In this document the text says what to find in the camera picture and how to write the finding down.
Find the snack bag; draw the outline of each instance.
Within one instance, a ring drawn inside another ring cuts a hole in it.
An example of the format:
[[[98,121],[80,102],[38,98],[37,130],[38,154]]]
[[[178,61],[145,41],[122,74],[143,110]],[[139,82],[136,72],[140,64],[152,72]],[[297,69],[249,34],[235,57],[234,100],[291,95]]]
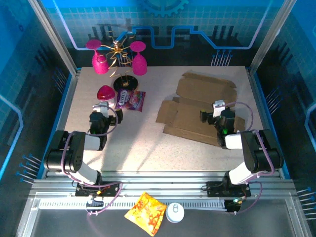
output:
[[[117,104],[115,109],[125,108],[130,96],[133,92],[130,90],[121,89],[118,91]]]
[[[166,205],[144,192],[136,205],[125,214],[125,218],[138,225],[150,236],[154,236],[161,225],[166,208]]]
[[[144,91],[133,91],[133,93],[130,95],[129,101],[126,104],[127,109],[142,112],[145,95],[146,92]]]

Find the yellow snack bag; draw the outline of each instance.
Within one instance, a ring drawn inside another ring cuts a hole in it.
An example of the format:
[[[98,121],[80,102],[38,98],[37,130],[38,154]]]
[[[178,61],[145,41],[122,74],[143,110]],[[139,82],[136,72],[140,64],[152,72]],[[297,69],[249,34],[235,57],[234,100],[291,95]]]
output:
[[[125,218],[138,225],[150,236],[154,236],[161,225],[166,208],[166,205],[144,192],[136,205],[125,214]]]

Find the white table surface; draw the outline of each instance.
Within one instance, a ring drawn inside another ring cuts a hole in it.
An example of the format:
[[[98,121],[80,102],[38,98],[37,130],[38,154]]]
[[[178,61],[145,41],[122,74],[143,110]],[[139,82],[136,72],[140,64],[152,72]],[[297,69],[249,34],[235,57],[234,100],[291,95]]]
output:
[[[118,68],[118,73],[126,70]],[[108,135],[103,151],[84,151],[84,162],[102,171],[230,170],[239,165],[243,161],[242,150],[223,150],[164,134],[164,124],[155,122],[162,101],[176,96],[178,81],[188,71],[233,81],[237,100],[247,103],[254,112],[253,128],[262,129],[245,67],[149,67],[146,75],[136,76],[138,90],[146,92],[143,111],[123,110],[124,119]],[[110,73],[97,75],[93,68],[82,68],[65,130],[89,130],[92,105],[99,102],[97,91],[115,80],[109,76]],[[245,119],[248,126],[248,109],[242,105],[235,108],[236,115]]]

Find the flattened cardboard box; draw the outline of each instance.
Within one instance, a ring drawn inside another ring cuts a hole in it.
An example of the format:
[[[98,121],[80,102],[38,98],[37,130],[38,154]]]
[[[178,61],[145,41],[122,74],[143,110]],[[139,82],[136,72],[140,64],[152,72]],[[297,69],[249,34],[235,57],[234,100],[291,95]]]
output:
[[[215,98],[219,94],[226,95],[226,101],[235,101],[237,96],[235,87],[231,81],[185,73],[177,88],[177,94],[181,97],[163,101],[156,122],[166,124],[163,130],[166,134],[218,146],[216,129],[208,123],[202,123],[199,112],[202,109],[212,112],[212,103],[222,99],[222,97]],[[210,88],[217,92],[206,93]],[[195,93],[201,91],[201,93],[195,96],[192,91]],[[244,130],[244,120],[239,117],[235,118],[235,131],[237,130]]]
[[[236,101],[236,85],[229,80],[184,73],[179,80],[176,94],[200,102],[212,104],[216,100],[225,103]]]

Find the magenta wine glass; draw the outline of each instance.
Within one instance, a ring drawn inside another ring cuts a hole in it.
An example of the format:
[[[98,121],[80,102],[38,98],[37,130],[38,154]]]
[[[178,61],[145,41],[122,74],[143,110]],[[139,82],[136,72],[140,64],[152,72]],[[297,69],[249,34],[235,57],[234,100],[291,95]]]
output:
[[[109,65],[107,59],[103,54],[97,52],[97,49],[101,46],[101,41],[97,39],[91,39],[85,45],[88,49],[94,50],[92,57],[92,66],[96,74],[105,74],[109,71]]]
[[[147,72],[147,61],[140,54],[146,48],[145,43],[141,41],[135,41],[130,45],[131,50],[137,52],[136,57],[133,59],[133,73],[138,76],[142,76]]]

